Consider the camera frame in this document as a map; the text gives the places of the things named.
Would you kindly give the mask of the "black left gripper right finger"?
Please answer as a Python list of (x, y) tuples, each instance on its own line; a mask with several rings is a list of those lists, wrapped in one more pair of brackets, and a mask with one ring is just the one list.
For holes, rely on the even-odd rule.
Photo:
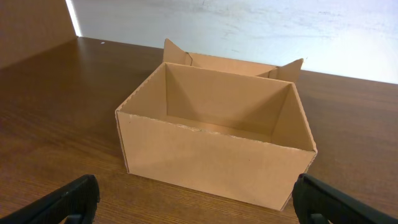
[(300, 174), (292, 191), (299, 223), (397, 224), (382, 213), (308, 174)]

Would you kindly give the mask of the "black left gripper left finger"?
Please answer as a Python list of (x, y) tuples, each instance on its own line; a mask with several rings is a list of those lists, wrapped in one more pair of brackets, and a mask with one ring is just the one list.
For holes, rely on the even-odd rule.
[(94, 175), (86, 174), (1, 218), (1, 223), (91, 224), (99, 202), (98, 181)]

